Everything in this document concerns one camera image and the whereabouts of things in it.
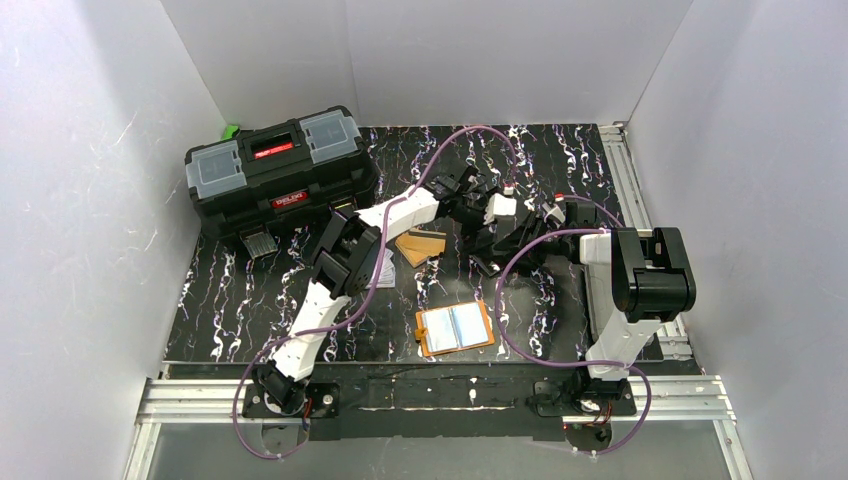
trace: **toolbox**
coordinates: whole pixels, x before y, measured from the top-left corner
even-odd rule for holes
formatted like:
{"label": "toolbox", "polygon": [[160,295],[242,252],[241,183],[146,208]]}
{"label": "toolbox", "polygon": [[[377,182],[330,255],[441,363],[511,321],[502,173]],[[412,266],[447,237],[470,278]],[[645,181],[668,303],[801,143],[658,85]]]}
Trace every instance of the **toolbox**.
{"label": "toolbox", "polygon": [[201,230],[252,258],[277,251],[275,235],[329,217],[331,208],[370,207],[377,169],[342,106],[186,153],[186,178]]}

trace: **black mounting plate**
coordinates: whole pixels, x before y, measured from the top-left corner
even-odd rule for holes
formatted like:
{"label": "black mounting plate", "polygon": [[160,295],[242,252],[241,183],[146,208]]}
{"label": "black mounting plate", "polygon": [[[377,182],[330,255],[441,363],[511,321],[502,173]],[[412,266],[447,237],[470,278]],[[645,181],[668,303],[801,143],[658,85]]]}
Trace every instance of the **black mounting plate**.
{"label": "black mounting plate", "polygon": [[[312,399],[312,407],[309,410],[309,418],[334,418],[339,414],[339,385],[336,383],[310,383],[304,391],[305,401]],[[324,397],[329,395],[332,401],[324,403]],[[245,388],[245,401],[242,406],[244,418],[279,418],[269,405],[279,409],[274,399],[266,395],[265,389],[256,385],[248,385]],[[292,417],[303,416],[303,408],[298,410]]]}
{"label": "black mounting plate", "polygon": [[[536,382],[533,384],[533,393],[536,395],[550,395],[551,398],[556,398],[560,395],[562,383],[553,382]],[[570,415],[585,415],[588,421],[593,417],[583,411],[580,411],[569,402],[560,402],[557,404],[537,403],[535,405],[536,413],[540,417],[562,417]],[[633,391],[630,389],[630,383],[626,382],[624,392],[620,400],[612,401],[613,416],[633,416],[636,415],[636,402],[633,400]]]}

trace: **black marble surface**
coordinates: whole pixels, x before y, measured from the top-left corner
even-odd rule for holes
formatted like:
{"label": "black marble surface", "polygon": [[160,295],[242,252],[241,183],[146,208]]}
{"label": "black marble surface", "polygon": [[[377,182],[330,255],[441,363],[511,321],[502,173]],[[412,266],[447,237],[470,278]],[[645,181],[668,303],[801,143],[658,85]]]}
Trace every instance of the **black marble surface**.
{"label": "black marble surface", "polygon": [[[620,208],[595,125],[498,127],[519,155],[517,196],[527,205],[555,193],[588,196],[619,215]],[[377,201],[411,184],[453,127],[362,129],[381,171]],[[476,165],[489,181],[508,172],[508,150],[491,134],[473,133],[445,150],[437,170]],[[280,252],[256,262],[200,236],[186,275],[165,360],[246,362],[263,346],[288,332],[310,276],[308,259],[322,223],[304,226],[279,241]],[[397,284],[378,290],[366,316],[328,335],[320,361],[326,362],[512,362],[524,361],[503,342],[436,357],[424,357],[415,343],[415,312],[483,299],[493,312],[494,279],[486,279],[457,254],[458,229],[449,219],[423,228],[447,232],[443,256],[412,268],[395,253]],[[512,274],[504,303],[507,331],[519,345],[545,359],[574,361],[590,345],[582,270],[554,259],[544,267]],[[342,311],[352,313],[361,298]]]}

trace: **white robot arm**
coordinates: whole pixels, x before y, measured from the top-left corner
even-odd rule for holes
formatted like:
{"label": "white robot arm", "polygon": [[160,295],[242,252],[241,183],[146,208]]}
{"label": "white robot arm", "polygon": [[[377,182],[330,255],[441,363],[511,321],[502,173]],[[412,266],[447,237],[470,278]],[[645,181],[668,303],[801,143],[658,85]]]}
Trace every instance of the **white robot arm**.
{"label": "white robot arm", "polygon": [[[439,210],[439,201],[430,191],[423,188],[411,195],[407,190],[399,197],[406,197],[406,201],[398,203],[389,211],[386,241],[394,239],[413,227],[432,222],[436,219],[436,213]],[[356,214],[367,227],[382,228],[383,216],[389,201],[371,208],[357,210]],[[329,288],[314,279],[311,280],[306,290],[303,307],[297,313],[291,331],[302,332],[333,325],[339,312],[348,302],[350,302],[349,296],[333,297],[333,292]],[[277,370],[295,382],[312,375],[315,357],[326,335],[326,333],[316,333],[299,336],[283,344],[271,356]]]}
{"label": "white robot arm", "polygon": [[[650,230],[640,234],[650,236]],[[591,311],[592,330],[598,339],[586,352],[586,360],[612,360],[632,364],[648,340],[663,326],[658,318],[635,323],[615,308],[612,297],[612,234],[580,237],[580,263],[586,266],[587,296]],[[592,365],[589,376],[605,381],[627,378],[630,371],[623,367]]]}

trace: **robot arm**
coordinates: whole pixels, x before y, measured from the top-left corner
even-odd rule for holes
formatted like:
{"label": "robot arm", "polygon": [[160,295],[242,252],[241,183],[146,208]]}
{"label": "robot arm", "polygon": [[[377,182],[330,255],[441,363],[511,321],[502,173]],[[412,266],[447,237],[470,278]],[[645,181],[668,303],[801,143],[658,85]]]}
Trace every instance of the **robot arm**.
{"label": "robot arm", "polygon": [[[414,192],[410,188],[379,205],[350,214],[334,211],[312,256],[313,276],[291,332],[332,326],[350,299],[370,285],[383,226],[389,241],[413,227],[432,222],[437,216],[452,213],[470,187],[471,181],[468,182],[460,185],[452,177],[440,175],[428,182],[427,188]],[[448,184],[448,188],[442,188],[443,184]],[[400,197],[406,200],[393,205],[386,221],[387,204]],[[325,337],[326,333],[294,337],[253,372],[254,383],[261,385],[283,412],[293,413],[300,408],[302,380],[312,374]]]}
{"label": "robot arm", "polygon": [[[481,192],[483,182],[469,167],[457,179],[438,175],[424,188],[407,190],[406,201],[390,210],[385,222],[387,241],[442,216],[463,226],[464,252],[483,270],[496,274],[519,249],[544,233],[562,228],[598,226],[591,204],[544,204],[516,223],[514,230],[500,225],[492,233],[485,226],[496,217],[515,212],[515,200],[497,189]],[[350,299],[371,283],[384,226],[387,203],[350,212],[334,211],[312,257],[314,273],[303,307],[291,327],[300,332],[333,325]],[[649,338],[680,311],[692,307],[695,285],[677,229],[636,231],[563,237],[541,244],[528,261],[541,264],[549,254],[565,255],[587,267],[591,321],[599,332],[587,360],[612,360],[632,364]],[[258,367],[254,382],[264,387],[282,406],[294,412],[303,401],[302,380],[312,374],[315,357],[326,334],[298,336],[285,343],[270,361]],[[579,372],[577,395],[615,395],[626,368],[593,366]]]}

